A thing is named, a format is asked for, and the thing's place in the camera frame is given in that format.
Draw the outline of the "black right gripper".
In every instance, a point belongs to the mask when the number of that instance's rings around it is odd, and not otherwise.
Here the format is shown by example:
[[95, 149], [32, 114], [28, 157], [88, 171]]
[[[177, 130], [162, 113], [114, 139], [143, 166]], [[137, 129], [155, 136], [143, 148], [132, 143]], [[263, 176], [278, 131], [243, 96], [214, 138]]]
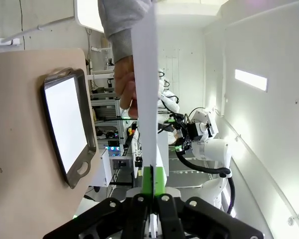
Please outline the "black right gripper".
[[176, 152], [186, 152], [191, 148], [193, 142], [200, 141], [202, 138], [200, 123], [185, 123], [183, 114], [171, 113], [164, 124], [164, 129], [181, 129], [182, 138], [177, 140], [174, 146]]

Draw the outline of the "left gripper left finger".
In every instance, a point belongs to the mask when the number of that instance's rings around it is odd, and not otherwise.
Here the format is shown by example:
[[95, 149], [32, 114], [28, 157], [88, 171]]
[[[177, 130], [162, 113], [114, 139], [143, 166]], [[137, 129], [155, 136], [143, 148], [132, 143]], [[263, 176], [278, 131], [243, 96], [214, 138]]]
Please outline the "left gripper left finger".
[[108, 239], [121, 232], [123, 239], [142, 239], [153, 199], [154, 168], [144, 168], [143, 186], [123, 202], [106, 198], [44, 236], [45, 239]]

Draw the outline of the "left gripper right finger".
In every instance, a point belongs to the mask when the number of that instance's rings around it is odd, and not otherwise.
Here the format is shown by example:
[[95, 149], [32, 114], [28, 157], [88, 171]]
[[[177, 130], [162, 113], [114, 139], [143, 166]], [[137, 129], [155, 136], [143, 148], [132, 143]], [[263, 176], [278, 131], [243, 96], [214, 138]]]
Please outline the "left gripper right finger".
[[167, 193], [164, 169], [153, 168], [153, 203], [164, 239], [184, 239], [188, 233], [199, 239], [262, 239], [264, 234], [231, 217], [199, 197], [182, 201]]

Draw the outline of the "person's right hand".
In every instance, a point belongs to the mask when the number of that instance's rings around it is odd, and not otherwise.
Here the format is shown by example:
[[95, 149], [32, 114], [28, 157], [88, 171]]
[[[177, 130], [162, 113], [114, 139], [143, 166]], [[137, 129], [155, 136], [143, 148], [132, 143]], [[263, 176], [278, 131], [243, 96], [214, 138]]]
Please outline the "person's right hand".
[[138, 118], [137, 93], [132, 56], [127, 56], [115, 63], [115, 93], [120, 97], [120, 107], [128, 110], [130, 117]]

